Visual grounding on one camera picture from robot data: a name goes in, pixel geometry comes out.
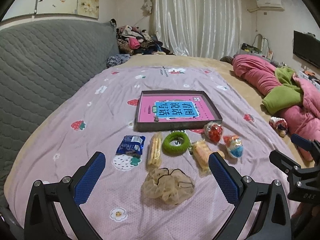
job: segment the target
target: television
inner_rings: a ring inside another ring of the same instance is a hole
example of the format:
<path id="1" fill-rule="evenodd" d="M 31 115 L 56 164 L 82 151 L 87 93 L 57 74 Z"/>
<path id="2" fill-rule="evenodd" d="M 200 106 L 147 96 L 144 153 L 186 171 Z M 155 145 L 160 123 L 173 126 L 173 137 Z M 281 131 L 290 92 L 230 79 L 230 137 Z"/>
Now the television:
<path id="1" fill-rule="evenodd" d="M 320 41 L 297 31 L 294 31 L 293 40 L 293 54 L 320 68 Z"/>

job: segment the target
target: das logo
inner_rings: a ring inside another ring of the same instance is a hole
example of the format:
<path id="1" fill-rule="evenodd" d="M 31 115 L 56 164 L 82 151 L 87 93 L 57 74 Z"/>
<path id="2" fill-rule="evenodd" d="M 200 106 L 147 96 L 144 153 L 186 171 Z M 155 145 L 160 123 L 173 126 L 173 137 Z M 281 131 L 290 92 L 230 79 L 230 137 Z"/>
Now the das logo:
<path id="1" fill-rule="evenodd" d="M 303 195 L 303 198 L 310 198 L 310 199 L 314 199 L 316 197 L 316 194 L 308 194 L 308 193 L 305 193 Z"/>

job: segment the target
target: white wall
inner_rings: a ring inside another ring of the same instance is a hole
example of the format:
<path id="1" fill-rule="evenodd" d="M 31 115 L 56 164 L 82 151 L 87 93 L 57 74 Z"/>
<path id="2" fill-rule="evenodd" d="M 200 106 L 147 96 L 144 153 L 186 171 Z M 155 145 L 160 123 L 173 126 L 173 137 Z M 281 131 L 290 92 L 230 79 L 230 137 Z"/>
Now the white wall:
<path id="1" fill-rule="evenodd" d="M 90 19 L 81 16 L 50 16 L 50 17 L 43 17 L 43 16 L 25 16 L 25 17 L 17 17 L 14 19 L 9 19 L 2 24 L 0 23 L 0 30 L 7 28 L 9 26 L 31 22 L 31 21 L 38 21 L 38 20 L 47 20 L 47 19 L 76 19 L 76 20 L 86 20 L 86 21 L 97 21 L 97 22 L 108 22 L 112 18 L 116 19 L 116 1 L 117 0 L 99 0 L 99 19 Z"/>
<path id="2" fill-rule="evenodd" d="M 117 26 L 135 26 L 137 23 L 136 26 L 141 30 L 148 31 L 150 29 L 150 16 L 141 9 L 143 3 L 144 0 L 117 0 Z"/>
<path id="3" fill-rule="evenodd" d="M 282 0 L 285 11 L 263 11 L 252 13 L 251 44 L 255 36 L 261 33 L 268 38 L 270 49 L 274 52 L 274 60 L 285 62 L 296 71 L 306 65 L 320 74 L 319 69 L 293 55 L 293 31 L 310 32 L 320 39 L 320 29 L 302 0 Z"/>
<path id="4" fill-rule="evenodd" d="M 255 0 L 241 0 L 241 33 L 240 33 L 240 46 L 242 43 L 250 44 L 252 43 L 252 21 L 251 13 L 248 9 L 253 9 L 256 7 Z"/>

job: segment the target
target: gray quilted headboard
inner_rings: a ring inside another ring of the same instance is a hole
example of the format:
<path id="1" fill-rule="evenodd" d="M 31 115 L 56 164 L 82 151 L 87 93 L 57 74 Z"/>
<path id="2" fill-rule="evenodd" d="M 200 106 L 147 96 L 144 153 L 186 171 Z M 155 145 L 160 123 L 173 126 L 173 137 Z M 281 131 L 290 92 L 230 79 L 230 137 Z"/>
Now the gray quilted headboard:
<path id="1" fill-rule="evenodd" d="M 43 20 L 0 31 L 0 195 L 28 137 L 117 53 L 110 23 Z"/>

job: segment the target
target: pink blanket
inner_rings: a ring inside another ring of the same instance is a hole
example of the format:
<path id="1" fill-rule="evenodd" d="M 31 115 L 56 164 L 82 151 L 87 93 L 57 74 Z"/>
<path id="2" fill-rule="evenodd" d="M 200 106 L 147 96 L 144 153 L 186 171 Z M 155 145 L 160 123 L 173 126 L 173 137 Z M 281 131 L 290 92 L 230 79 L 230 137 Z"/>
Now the pink blanket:
<path id="1" fill-rule="evenodd" d="M 238 55 L 232 64 L 238 77 L 249 82 L 265 96 L 274 87 L 281 86 L 274 75 L 276 68 L 259 57 Z M 320 141 L 320 93 L 309 81 L 298 78 L 295 74 L 293 79 L 304 92 L 304 107 L 292 106 L 282 109 L 277 115 L 287 121 L 291 134 L 296 133 L 305 139 Z M 312 160 L 309 152 L 301 148 L 299 150 L 307 161 Z"/>
<path id="2" fill-rule="evenodd" d="M 233 59 L 232 64 L 236 75 L 256 87 L 264 96 L 274 87 L 281 86 L 275 78 L 276 68 L 262 58 L 238 55 Z"/>

